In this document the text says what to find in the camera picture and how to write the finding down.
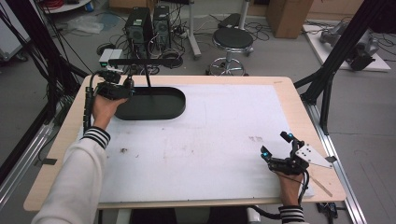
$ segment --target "stool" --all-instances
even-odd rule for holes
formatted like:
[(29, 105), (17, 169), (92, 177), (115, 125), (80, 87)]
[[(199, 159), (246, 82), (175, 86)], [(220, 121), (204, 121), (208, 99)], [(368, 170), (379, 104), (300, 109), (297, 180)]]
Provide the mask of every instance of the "stool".
[(249, 52), (253, 44), (253, 37), (240, 29), (220, 28), (213, 34), (212, 40), (217, 48), (227, 50), (227, 55), (225, 58), (218, 58), (210, 64), (206, 74), (213, 76), (247, 76), (244, 65), (233, 59), (232, 54)]

